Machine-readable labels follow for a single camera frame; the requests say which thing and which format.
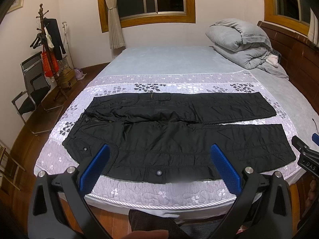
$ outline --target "beige curtain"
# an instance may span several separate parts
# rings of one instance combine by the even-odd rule
[[[116,49],[125,46],[119,13],[117,11],[117,0],[105,0],[108,12],[108,35],[110,48]]]
[[[315,16],[314,12],[310,10],[311,18],[310,18],[310,28],[308,33],[308,39],[315,43],[316,46],[319,46],[319,26],[318,19]]]

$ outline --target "mattress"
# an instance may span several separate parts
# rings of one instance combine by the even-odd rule
[[[153,47],[126,49],[112,61],[72,102],[45,143],[34,174],[64,172],[78,164],[61,145],[93,97],[124,92],[260,92],[275,108],[277,116],[238,124],[281,123],[288,138],[297,135],[315,149],[311,135],[319,117],[304,96],[286,79],[259,69],[244,70],[211,47]],[[297,159],[280,168],[289,184],[304,171]],[[90,205],[127,214],[130,208],[153,215],[195,219],[226,213],[235,200],[222,180],[192,183],[134,183],[100,176],[91,194]]]

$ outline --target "gray comforter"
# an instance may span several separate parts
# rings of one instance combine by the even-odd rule
[[[238,19],[214,23],[206,32],[213,48],[233,63],[245,68],[259,68],[280,78],[288,78],[281,65],[266,62],[272,52],[267,34],[258,26]]]

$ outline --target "wooden window frame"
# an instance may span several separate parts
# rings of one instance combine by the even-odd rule
[[[196,23],[195,0],[185,0],[186,14],[157,14],[121,20],[122,28],[153,23]],[[98,13],[102,32],[108,32],[107,6],[105,0],[98,0]]]
[[[308,35],[309,25],[283,15],[277,15],[276,8],[275,8],[275,0],[264,0],[264,1],[265,1],[265,19],[264,19],[265,21],[276,23],[281,26],[285,26],[299,33],[302,33],[306,36]]]

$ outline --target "wooden chair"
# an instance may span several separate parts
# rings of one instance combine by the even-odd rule
[[[26,171],[26,170],[20,164],[18,164],[16,160],[12,158],[12,156],[6,151],[5,147],[0,145],[0,164],[3,160],[4,155],[7,156],[8,160],[11,159],[17,165],[17,167],[16,167],[16,171],[15,171],[13,179],[10,178],[10,175],[8,175],[5,170],[3,171],[0,169],[0,173],[2,173],[3,177],[20,191],[20,188],[16,185],[18,171],[19,169],[22,169],[23,171]]]

